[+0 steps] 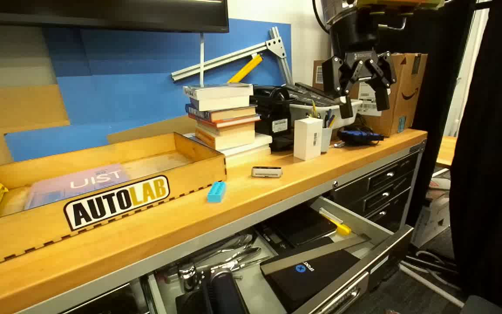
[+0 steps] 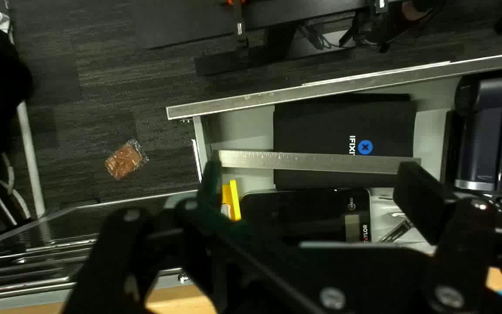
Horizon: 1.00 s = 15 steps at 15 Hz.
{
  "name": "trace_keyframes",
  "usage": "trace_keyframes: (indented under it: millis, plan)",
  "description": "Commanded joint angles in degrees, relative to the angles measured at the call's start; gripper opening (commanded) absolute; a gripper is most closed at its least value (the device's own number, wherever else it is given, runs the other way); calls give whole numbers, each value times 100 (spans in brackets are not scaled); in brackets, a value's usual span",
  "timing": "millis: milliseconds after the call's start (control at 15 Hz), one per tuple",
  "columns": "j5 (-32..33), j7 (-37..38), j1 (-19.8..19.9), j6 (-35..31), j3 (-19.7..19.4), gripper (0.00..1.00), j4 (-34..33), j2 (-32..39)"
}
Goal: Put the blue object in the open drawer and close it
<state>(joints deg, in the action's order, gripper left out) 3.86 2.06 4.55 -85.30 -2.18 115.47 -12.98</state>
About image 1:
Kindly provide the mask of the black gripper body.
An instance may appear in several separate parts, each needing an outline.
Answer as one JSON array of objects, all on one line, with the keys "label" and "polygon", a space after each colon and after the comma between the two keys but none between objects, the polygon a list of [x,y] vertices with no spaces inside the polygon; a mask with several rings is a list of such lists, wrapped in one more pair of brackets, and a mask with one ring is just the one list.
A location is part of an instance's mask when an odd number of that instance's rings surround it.
[{"label": "black gripper body", "polygon": [[373,80],[382,78],[390,87],[396,73],[389,52],[357,50],[345,56],[331,56],[322,63],[322,87],[328,94],[340,96],[340,91],[350,92],[357,82],[364,82],[373,89]]}]

